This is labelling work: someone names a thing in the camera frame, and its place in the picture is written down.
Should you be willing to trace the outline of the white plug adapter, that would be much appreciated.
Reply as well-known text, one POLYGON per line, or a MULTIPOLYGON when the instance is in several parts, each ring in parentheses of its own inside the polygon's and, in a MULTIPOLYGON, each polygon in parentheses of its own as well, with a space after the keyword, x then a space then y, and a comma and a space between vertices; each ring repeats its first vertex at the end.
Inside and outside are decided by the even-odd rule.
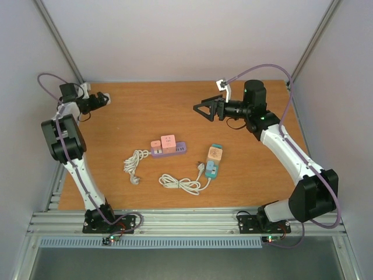
POLYGON ((103 93, 103 94, 106 97, 106 99, 108 100, 108 102, 111 101, 109 93, 103 93))

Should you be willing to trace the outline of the purple power strip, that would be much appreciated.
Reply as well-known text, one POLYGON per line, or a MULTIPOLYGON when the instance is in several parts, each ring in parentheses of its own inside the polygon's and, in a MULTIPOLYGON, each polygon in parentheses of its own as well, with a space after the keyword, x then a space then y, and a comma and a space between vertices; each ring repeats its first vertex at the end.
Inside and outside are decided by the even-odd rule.
POLYGON ((166 158, 170 156, 177 156, 177 155, 183 155, 187 152, 187 146, 185 142, 176 142, 175 147, 171 148, 171 150, 166 149, 164 152, 163 149, 160 146, 157 147, 151 147, 151 155, 156 158, 166 158))

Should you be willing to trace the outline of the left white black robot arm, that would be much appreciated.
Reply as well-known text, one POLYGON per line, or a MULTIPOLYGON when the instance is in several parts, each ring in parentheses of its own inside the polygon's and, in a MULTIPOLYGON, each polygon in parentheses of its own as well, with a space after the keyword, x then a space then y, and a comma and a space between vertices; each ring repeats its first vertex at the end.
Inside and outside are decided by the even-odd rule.
POLYGON ((48 150, 72 176, 82 196, 86 210, 83 230, 112 232, 118 219, 89 170, 85 157, 87 147, 78 126, 80 116, 109 105, 110 95, 101 92, 89 94, 91 87, 87 82, 78 87, 74 83, 59 87, 62 103, 52 119, 41 123, 48 150))

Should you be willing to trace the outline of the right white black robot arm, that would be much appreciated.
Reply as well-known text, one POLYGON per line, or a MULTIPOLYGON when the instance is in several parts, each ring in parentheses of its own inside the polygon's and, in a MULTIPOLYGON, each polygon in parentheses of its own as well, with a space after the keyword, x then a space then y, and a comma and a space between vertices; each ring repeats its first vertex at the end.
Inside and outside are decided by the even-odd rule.
POLYGON ((223 121, 227 117, 243 119, 247 130, 277 157, 295 185, 290 198, 258 208, 259 228, 270 231, 284 220, 313 222, 323 214, 338 211, 338 175, 315 163, 287 133, 276 114, 267 109, 263 82, 246 81, 241 101, 230 99, 230 87, 223 80, 217 81, 217 86, 226 95, 204 99, 193 110, 209 121, 214 118, 223 121))

